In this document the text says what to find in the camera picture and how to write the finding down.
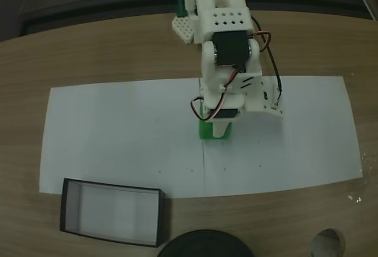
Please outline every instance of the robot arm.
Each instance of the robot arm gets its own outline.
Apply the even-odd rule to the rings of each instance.
[[[212,137],[223,137],[230,123],[244,112],[282,116],[278,87],[262,77],[260,47],[251,38],[256,32],[246,1],[185,0],[185,7],[188,17],[184,23],[189,28],[176,26],[183,23],[177,18],[172,24],[182,38],[186,36],[186,43],[193,38],[202,44],[201,95],[191,107],[200,120],[211,124]],[[196,100],[202,101],[199,111]]]

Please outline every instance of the green block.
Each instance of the green block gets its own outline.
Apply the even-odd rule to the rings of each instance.
[[[209,140],[209,139],[226,140],[229,138],[231,134],[231,128],[232,128],[232,124],[230,123],[227,126],[226,131],[224,132],[224,135],[222,137],[215,138],[213,136],[213,124],[211,122],[205,122],[205,121],[200,120],[200,124],[199,124],[200,138],[202,140]]]
[[[185,0],[177,0],[176,16],[179,18],[186,17],[188,15],[185,9]]]

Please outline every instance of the white paper sheet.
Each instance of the white paper sheet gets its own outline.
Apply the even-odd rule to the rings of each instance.
[[[161,188],[169,197],[279,191],[361,177],[341,77],[283,77],[284,118],[246,115],[228,141],[198,137],[197,79],[53,88],[40,191],[64,177]]]
[[[203,147],[188,103],[198,80],[151,80],[53,88],[43,136],[40,191],[63,178],[202,196]]]
[[[208,196],[261,193],[361,176],[342,77],[283,77],[282,120],[249,114],[204,146]]]

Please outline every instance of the hole pattern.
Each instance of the hole pattern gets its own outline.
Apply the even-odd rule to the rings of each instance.
[[[190,37],[192,35],[193,29],[190,27],[188,18],[176,18],[175,25],[177,25],[185,37]]]
[[[213,14],[213,17],[217,18],[216,20],[214,20],[214,25],[220,25],[220,24],[223,24],[223,25],[227,25],[227,24],[231,24],[231,25],[236,25],[236,23],[239,22],[239,24],[244,24],[244,21],[242,19],[233,19],[233,20],[224,20],[224,19],[218,19],[218,17],[222,16],[222,17],[226,17],[226,16],[242,16],[242,13],[241,12],[230,12],[230,13],[220,13],[220,14],[217,14],[217,13],[214,13]]]

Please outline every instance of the black circular base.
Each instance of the black circular base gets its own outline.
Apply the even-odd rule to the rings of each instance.
[[[218,230],[196,230],[170,241],[158,257],[254,257],[238,238]]]

